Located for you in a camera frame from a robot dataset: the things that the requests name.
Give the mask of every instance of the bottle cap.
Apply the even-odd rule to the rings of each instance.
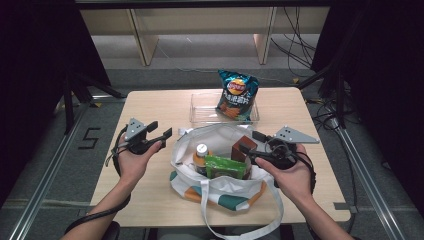
[[[206,146],[206,144],[199,144],[197,145],[197,156],[199,157],[204,157],[206,155],[208,155],[208,146]]]

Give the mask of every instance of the wooden table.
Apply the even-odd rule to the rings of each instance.
[[[124,227],[170,227],[204,226],[200,204],[182,199],[172,188],[169,176],[171,152],[175,141],[180,137],[178,129],[195,128],[201,124],[190,122],[190,103],[193,93],[221,92],[220,89],[208,90],[168,90],[137,91],[128,95],[115,136],[112,149],[119,131],[128,124],[131,117],[149,124],[159,121],[159,127],[148,133],[147,139],[162,135],[173,128],[173,136],[167,140],[167,147],[153,156],[146,174],[132,193],[131,202],[121,210],[115,220]],[[284,125],[318,138],[310,114],[297,88],[260,88],[256,96],[260,120],[253,126],[265,134],[274,134]],[[314,197],[318,204],[336,221],[347,221],[348,210],[336,210],[335,203],[345,203],[334,172],[323,146],[305,144],[317,173]],[[103,167],[91,205],[97,204],[118,181],[113,165]],[[284,203],[282,223],[305,222],[302,214],[293,203],[281,193]],[[276,204],[269,191],[245,212],[232,212],[220,206],[210,206],[209,223],[212,226],[266,225],[276,217]]]

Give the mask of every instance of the brown box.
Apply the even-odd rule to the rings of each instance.
[[[245,144],[250,149],[255,149],[258,145],[246,136],[243,136],[236,143],[234,143],[233,147],[231,148],[231,159],[244,163],[246,160],[246,155],[240,151],[240,143]]]

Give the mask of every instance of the gray floor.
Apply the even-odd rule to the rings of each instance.
[[[315,45],[318,37],[305,35],[303,38]],[[284,48],[290,47],[290,41],[284,36],[277,35],[273,38]],[[251,35],[161,36],[149,67],[141,66],[132,36],[96,36],[93,39],[112,86],[123,93],[143,89],[216,88],[220,86],[216,74],[216,70],[220,68],[254,75],[264,86],[291,86],[292,79],[299,77],[296,74],[313,74],[293,59],[287,58],[273,44],[270,46],[267,64],[259,65]],[[300,48],[293,49],[293,53],[303,56]],[[197,77],[202,81],[195,82],[193,79]],[[320,81],[304,89],[303,96],[306,99],[316,98],[319,84]],[[112,99],[103,101],[100,107],[75,107],[75,112],[81,113],[81,123],[76,129],[75,137],[70,139],[68,150],[54,181],[48,186],[40,209],[35,218],[29,221],[26,239],[57,239],[70,222],[85,213],[123,104],[123,101]],[[308,104],[312,117],[319,111],[324,112],[321,106]],[[381,166],[384,161],[381,153],[366,128],[357,122],[358,116],[348,116],[347,132],[373,183],[378,187],[381,198],[393,214],[404,239],[421,239],[424,235],[422,217],[392,172]],[[28,163],[0,211],[0,239],[11,236],[26,204],[36,192],[52,159],[55,159],[56,149],[60,147],[64,136],[64,123],[64,110],[59,106],[50,130],[39,143],[34,160]],[[92,129],[89,136],[98,138],[98,141],[94,149],[83,150],[81,147],[91,144],[83,141],[89,128]],[[390,229],[385,228],[386,224],[382,222],[372,197],[357,173],[354,174],[354,192],[348,159],[337,133],[322,127],[318,133],[349,205],[354,205],[354,197],[357,196],[358,213],[353,222],[352,235],[361,239],[390,239]],[[340,224],[347,229],[350,222]],[[293,231],[296,239],[311,239],[304,224],[293,225]],[[123,228],[120,239],[141,239],[143,236],[144,229]]]

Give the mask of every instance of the forearm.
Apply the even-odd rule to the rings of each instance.
[[[131,194],[135,184],[119,181],[118,184],[87,214],[95,214],[123,203]],[[116,213],[78,225],[62,239],[101,239]]]
[[[313,200],[312,197],[294,201],[294,203],[302,212],[314,232],[321,239],[353,239]]]

